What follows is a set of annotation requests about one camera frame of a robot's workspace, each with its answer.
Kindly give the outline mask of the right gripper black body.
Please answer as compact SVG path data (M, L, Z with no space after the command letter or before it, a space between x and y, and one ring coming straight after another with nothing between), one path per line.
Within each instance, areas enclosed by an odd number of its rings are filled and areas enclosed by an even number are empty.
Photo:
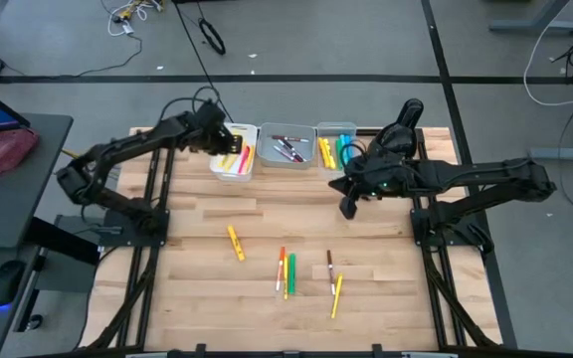
M348 197L408 198L411 168L397 154L362 153L348 161Z

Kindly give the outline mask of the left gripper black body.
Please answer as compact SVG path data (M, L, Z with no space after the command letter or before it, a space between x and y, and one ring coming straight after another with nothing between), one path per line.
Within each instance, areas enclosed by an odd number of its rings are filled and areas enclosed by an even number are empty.
M190 118L193 125L189 148L192 152L207 154L229 154L232 148L232 134L224 125L225 113L213 101L201 104Z

